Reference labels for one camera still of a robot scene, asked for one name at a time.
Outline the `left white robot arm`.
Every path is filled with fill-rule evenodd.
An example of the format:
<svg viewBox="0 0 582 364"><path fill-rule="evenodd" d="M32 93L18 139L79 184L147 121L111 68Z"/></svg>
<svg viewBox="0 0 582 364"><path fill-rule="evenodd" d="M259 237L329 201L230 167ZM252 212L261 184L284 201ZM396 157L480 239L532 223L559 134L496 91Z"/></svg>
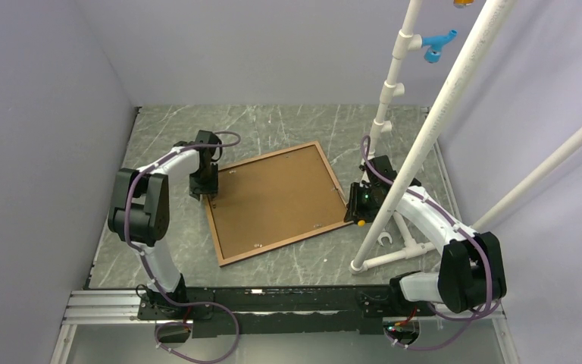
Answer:
<svg viewBox="0 0 582 364"><path fill-rule="evenodd" d="M200 130L162 157L141 168L122 168L115 176L108 229L135 253L148 276L147 297L170 319L187 308L186 283L164 242L170 225L171 184L187 180L196 200L218 192L217 163L225 143L220 133Z"/></svg>

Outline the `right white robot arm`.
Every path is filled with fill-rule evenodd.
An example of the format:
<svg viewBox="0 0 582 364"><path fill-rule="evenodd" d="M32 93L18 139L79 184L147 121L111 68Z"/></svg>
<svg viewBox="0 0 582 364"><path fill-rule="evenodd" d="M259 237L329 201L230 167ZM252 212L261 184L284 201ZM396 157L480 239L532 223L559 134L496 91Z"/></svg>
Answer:
<svg viewBox="0 0 582 364"><path fill-rule="evenodd" d="M414 179L390 211L404 236L403 249L369 259L354 259L351 270L363 272L401 259L437 251L436 271L413 271L393 278L387 294L392 312L404 315L419 303L443 304L454 313L491 307L507 293L499 239L463 224Z"/></svg>

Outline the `blue picture frame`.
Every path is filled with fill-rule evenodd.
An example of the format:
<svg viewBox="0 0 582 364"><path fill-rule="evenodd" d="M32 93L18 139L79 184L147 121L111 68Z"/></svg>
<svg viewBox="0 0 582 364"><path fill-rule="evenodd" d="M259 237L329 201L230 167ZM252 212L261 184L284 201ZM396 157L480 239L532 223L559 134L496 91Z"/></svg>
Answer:
<svg viewBox="0 0 582 364"><path fill-rule="evenodd" d="M348 226L317 141L223 166L217 195L204 201L220 267Z"/></svg>

